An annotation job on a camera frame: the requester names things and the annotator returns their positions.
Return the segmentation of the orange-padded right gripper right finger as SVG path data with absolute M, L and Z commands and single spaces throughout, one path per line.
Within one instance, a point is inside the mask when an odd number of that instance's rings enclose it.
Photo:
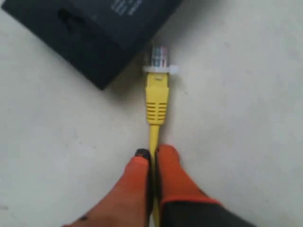
M 253 224 L 205 194 L 180 163 L 177 150 L 160 145 L 156 151 L 157 193 L 162 227 L 251 227 Z

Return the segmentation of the orange-padded right gripper left finger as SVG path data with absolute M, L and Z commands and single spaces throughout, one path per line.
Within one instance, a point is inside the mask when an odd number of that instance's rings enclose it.
M 138 149 L 98 204 L 68 227 L 147 227 L 152 212 L 151 155 Z

